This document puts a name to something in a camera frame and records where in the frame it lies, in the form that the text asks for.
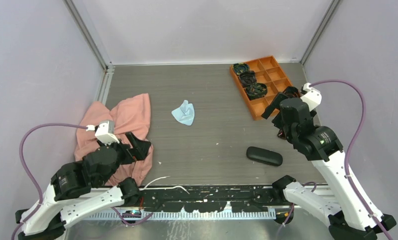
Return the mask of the light blue cleaning cloth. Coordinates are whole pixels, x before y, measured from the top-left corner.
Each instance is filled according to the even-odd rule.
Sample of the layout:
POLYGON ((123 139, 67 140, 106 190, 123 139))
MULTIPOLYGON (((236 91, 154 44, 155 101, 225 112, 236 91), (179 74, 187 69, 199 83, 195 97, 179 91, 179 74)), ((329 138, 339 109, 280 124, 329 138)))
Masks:
POLYGON ((183 103, 171 112, 172 116, 179 123, 191 126, 195 118, 195 110, 192 103, 188 100, 184 100, 183 103))

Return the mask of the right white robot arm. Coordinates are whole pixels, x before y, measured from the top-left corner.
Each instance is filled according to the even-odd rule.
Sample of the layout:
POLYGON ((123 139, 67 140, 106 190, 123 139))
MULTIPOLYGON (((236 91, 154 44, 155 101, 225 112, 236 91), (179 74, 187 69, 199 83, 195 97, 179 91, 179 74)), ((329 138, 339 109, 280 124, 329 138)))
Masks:
POLYGON ((375 240, 388 233, 397 222, 382 213, 370 200, 346 163, 346 152, 332 129, 314 124, 315 108, 321 93, 304 87, 303 95, 278 93, 262 117, 278 114, 273 124, 280 129, 295 150, 303 154, 320 172, 333 192, 336 202, 329 202, 286 175, 273 182, 272 199, 278 205, 299 205, 323 222, 336 240, 375 240))

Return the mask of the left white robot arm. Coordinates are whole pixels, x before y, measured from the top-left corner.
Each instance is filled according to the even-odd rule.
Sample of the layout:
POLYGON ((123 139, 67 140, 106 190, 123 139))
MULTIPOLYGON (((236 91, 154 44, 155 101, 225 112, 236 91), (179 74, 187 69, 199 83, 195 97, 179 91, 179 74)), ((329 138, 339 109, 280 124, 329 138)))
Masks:
POLYGON ((127 132, 129 143, 100 143, 81 161, 64 164, 51 178, 42 197, 31 207, 15 213, 19 240, 55 240, 73 225, 102 210, 136 206, 140 189, 132 177, 115 186, 105 184, 122 165, 142 162, 152 144, 127 132))

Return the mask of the black glasses case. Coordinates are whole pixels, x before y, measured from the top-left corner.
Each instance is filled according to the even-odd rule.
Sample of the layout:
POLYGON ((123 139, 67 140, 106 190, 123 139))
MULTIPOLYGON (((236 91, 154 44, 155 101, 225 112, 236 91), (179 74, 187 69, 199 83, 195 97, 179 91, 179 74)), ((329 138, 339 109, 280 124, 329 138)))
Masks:
POLYGON ((275 167, 279 167, 283 163, 281 154, 255 146, 247 148, 246 157, 252 161, 275 167))

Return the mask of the brown tortoise sunglasses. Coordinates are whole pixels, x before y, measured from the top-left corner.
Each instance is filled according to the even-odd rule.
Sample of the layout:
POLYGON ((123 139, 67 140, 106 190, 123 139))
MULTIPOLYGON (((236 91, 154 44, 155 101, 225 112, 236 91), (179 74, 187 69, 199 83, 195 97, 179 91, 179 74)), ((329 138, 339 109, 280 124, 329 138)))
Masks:
POLYGON ((285 135, 285 133, 284 133, 284 131, 282 129, 279 130, 279 132, 277 133, 277 137, 280 138, 280 139, 283 139, 283 140, 286 139, 286 135, 285 135))

